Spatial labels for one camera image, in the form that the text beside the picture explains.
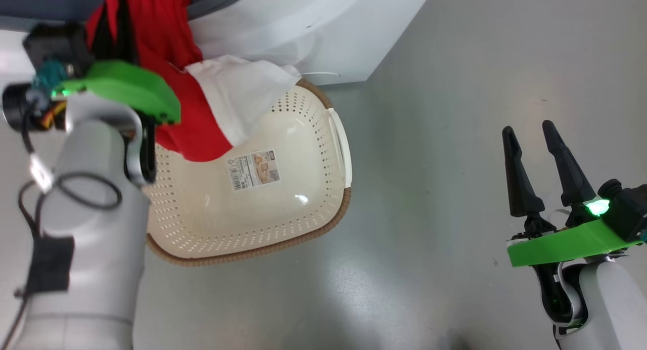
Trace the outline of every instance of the green bracket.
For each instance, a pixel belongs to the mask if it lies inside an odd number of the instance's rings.
[[[180,123],[180,101],[164,79],[121,60],[95,62],[85,78],[66,80],[55,92],[67,96],[83,90],[131,106],[157,124]]]
[[[608,254],[640,243],[640,240],[625,242],[602,220],[596,220],[511,245],[508,247],[508,256],[513,267],[529,267]]]

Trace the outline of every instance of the floor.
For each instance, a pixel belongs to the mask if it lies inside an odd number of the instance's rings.
[[[341,223],[215,267],[174,267],[147,251],[134,347],[557,348],[534,274],[506,257],[523,220],[508,214],[501,129],[515,127],[544,217],[558,225],[566,217],[553,212],[561,188],[544,119],[595,188],[647,182],[645,2],[428,0],[368,82],[325,88],[353,152]],[[2,149],[18,143],[0,133]],[[0,163],[6,172],[10,162]],[[7,204],[14,181],[0,182]],[[621,263],[647,293],[647,250],[630,254]],[[0,268],[11,271],[3,323],[28,255],[15,257]]]

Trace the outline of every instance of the laundry basket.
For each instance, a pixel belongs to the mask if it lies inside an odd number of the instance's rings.
[[[157,147],[147,244],[185,267],[289,248],[330,231],[351,199],[346,132],[324,94],[301,80],[255,136],[215,161]]]

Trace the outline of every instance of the basket rim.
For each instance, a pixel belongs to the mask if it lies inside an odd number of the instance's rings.
[[[299,82],[296,85],[298,85],[299,87],[303,87],[306,90],[309,90],[310,92],[312,92],[312,94],[314,94],[321,101],[321,103],[326,109],[333,107],[328,97],[326,97],[326,95],[319,88],[317,88],[315,85],[307,81],[305,78],[302,78],[301,80],[299,80]],[[159,244],[157,244],[157,242],[153,238],[153,235],[151,235],[150,233],[146,233],[146,246],[148,246],[148,249],[150,249],[153,253],[155,253],[155,255],[162,258],[164,261],[174,265],[178,265],[180,267],[201,267],[204,265],[216,265],[216,264],[225,263],[225,262],[228,263],[235,260],[242,260],[245,258],[257,257],[263,254],[274,253],[275,251],[290,248],[291,246],[295,246],[297,244],[302,244],[303,242],[315,239],[329,232],[335,226],[337,226],[339,221],[341,221],[341,219],[344,217],[344,215],[346,214],[346,210],[348,210],[348,206],[350,202],[351,202],[351,188],[348,187],[344,189],[344,197],[342,198],[342,203],[339,207],[339,210],[337,211],[337,214],[335,214],[335,216],[330,221],[328,221],[328,223],[323,225],[321,228],[318,228],[308,233],[304,233],[303,235],[300,235],[298,237],[293,237],[291,239],[288,239],[282,242],[277,242],[275,244],[262,246],[261,248],[240,251],[238,253],[229,253],[229,254],[215,255],[212,257],[203,257],[203,258],[182,258],[176,255],[172,255],[168,253],[168,251],[162,249],[162,247],[159,246]]]

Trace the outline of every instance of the sticker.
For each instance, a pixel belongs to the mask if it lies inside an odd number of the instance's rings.
[[[256,152],[227,161],[234,191],[242,191],[281,180],[273,150]]]

